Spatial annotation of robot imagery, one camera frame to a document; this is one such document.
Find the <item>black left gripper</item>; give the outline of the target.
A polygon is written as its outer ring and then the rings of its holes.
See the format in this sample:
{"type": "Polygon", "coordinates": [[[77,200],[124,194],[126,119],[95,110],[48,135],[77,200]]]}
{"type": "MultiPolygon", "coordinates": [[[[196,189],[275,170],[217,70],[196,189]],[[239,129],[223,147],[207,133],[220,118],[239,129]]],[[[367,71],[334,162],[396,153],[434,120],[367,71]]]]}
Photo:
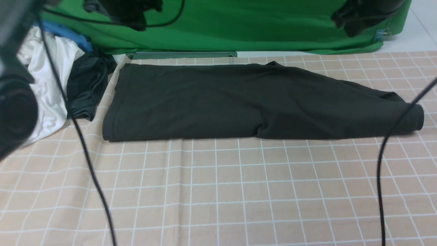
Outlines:
{"type": "Polygon", "coordinates": [[[144,12],[162,11],[162,0],[85,0],[83,9],[108,17],[112,23],[130,27],[136,31],[146,30],[144,12]]]}

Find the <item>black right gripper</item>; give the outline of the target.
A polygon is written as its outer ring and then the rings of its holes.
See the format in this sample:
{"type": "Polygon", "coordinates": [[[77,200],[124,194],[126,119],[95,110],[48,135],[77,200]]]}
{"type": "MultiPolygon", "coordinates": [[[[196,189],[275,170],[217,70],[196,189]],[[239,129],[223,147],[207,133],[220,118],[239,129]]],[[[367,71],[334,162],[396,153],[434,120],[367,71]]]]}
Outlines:
{"type": "Polygon", "coordinates": [[[338,29],[343,28],[348,37],[356,37],[362,31],[391,18],[404,2],[404,0],[347,0],[332,14],[331,20],[338,29]]]}

